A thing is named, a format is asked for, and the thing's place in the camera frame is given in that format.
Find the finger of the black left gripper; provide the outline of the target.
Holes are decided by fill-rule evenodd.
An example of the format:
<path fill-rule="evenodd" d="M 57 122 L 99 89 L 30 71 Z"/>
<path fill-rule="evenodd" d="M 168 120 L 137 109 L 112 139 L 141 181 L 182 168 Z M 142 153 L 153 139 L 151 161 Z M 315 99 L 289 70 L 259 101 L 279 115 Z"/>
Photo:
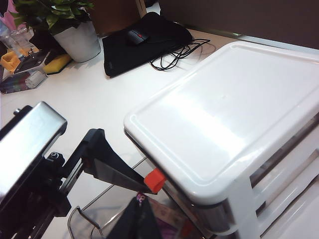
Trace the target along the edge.
<path fill-rule="evenodd" d="M 125 163 L 106 141 L 103 129 L 90 129 L 83 138 L 84 172 L 101 181 L 135 192 L 152 193 L 144 177 Z"/>

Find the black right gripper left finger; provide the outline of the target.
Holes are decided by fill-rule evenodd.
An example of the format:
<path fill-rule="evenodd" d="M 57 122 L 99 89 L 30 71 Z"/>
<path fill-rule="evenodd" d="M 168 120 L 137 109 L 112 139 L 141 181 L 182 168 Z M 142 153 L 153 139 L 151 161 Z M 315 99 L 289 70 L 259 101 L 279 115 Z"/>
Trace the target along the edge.
<path fill-rule="evenodd" d="M 108 239 L 134 239 L 140 215 L 140 203 L 132 198 L 124 212 L 108 234 Z"/>

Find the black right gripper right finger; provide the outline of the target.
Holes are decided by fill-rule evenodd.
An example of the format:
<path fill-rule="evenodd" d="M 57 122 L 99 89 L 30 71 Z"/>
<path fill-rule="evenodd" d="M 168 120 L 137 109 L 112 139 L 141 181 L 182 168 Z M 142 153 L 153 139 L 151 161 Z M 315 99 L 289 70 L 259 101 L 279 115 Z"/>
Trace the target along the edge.
<path fill-rule="evenodd" d="M 162 235 L 147 197 L 140 202 L 139 209 L 139 238 L 161 239 Z"/>

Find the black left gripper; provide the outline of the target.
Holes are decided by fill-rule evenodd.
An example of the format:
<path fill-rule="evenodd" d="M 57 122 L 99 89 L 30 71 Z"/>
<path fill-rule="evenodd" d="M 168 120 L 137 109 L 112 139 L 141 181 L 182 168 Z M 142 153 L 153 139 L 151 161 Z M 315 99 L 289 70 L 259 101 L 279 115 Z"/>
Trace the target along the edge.
<path fill-rule="evenodd" d="M 65 217 L 71 209 L 67 198 L 83 171 L 79 145 L 65 160 L 61 153 L 41 157 L 34 169 L 0 208 L 2 239 L 38 239 L 55 217 Z"/>

